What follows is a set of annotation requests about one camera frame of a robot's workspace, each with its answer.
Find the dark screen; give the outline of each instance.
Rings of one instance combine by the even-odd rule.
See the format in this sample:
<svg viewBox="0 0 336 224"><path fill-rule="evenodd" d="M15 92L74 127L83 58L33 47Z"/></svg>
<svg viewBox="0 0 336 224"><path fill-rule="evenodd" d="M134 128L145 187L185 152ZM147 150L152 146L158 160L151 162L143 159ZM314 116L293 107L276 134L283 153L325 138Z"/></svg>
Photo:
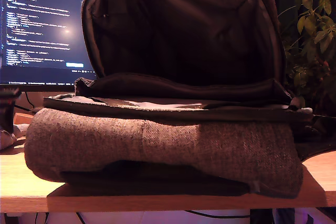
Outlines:
<svg viewBox="0 0 336 224"><path fill-rule="evenodd" d="M71 86L95 79L81 26L82 0L1 0L0 84Z"/></svg>

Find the wooden desk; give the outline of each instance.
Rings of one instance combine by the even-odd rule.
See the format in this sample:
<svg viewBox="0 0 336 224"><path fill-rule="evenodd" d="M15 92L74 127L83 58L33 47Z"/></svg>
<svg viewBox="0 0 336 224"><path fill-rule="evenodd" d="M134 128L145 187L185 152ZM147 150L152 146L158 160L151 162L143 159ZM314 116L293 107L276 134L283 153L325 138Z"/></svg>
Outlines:
<svg viewBox="0 0 336 224"><path fill-rule="evenodd" d="M68 185L36 177L26 166L24 147L0 154L1 212L149 211L336 206L336 152L307 160L297 199L258 195L220 196L77 196Z"/></svg>

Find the black cable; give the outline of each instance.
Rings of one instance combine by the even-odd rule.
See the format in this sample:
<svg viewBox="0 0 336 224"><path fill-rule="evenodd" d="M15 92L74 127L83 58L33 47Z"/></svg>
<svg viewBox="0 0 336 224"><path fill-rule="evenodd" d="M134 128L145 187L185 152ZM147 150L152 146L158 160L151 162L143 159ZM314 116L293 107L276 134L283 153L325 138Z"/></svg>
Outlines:
<svg viewBox="0 0 336 224"><path fill-rule="evenodd" d="M85 221L83 220L82 216L80 215L79 212L76 212L78 218L80 219L80 222L82 222L82 224L86 224Z"/></svg>
<svg viewBox="0 0 336 224"><path fill-rule="evenodd" d="M46 219L45 219L45 222L44 222L44 224L47 224L48 218L49 218L49 213L48 213L48 212L46 212Z"/></svg>
<svg viewBox="0 0 336 224"><path fill-rule="evenodd" d="M21 107L21 106L19 106L19 105L14 105L14 107L19 108L19 109L24 110L24 111L31 112L31 110L26 109L26 108L24 108L24 107Z"/></svg>
<svg viewBox="0 0 336 224"><path fill-rule="evenodd" d="M189 212L191 214L195 214L195 215L200 215L200 216L204 216L204 217L209 217L209 218L213 218L213 219L245 219L245 218L250 218L251 215L241 215L241 216L216 216L216 215L207 215L207 214L203 214L201 212L195 212L195 211L191 211L191 210L186 210L186 212Z"/></svg>
<svg viewBox="0 0 336 224"><path fill-rule="evenodd" d="M29 98L28 98L28 94L27 94L27 92L25 92L26 93L26 98L27 98L27 101L29 102L29 104L31 105L31 106L33 106L33 109L35 108L35 106L30 102L30 100L29 100Z"/></svg>

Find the backpack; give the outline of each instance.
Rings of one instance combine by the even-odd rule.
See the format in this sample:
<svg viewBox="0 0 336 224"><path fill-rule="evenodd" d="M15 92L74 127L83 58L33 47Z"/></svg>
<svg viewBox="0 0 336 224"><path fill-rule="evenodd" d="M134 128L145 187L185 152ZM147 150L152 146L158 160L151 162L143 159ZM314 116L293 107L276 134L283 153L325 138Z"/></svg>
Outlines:
<svg viewBox="0 0 336 224"><path fill-rule="evenodd" d="M98 78L44 99L25 144L37 176L113 195L297 197L312 151L295 137L321 135L282 86L274 0L83 0L82 26Z"/></svg>

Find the tweed fabric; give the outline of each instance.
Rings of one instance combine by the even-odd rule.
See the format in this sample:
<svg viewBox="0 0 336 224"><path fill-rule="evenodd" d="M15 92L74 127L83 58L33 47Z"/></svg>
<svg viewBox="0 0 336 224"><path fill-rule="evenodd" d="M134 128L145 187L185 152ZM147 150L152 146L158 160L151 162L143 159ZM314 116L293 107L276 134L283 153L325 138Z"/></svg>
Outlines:
<svg viewBox="0 0 336 224"><path fill-rule="evenodd" d="M37 176L57 182L61 172L130 160L190 165L272 197L294 198L302 184L292 132L279 123L154 122L42 109L28 128L25 158Z"/></svg>

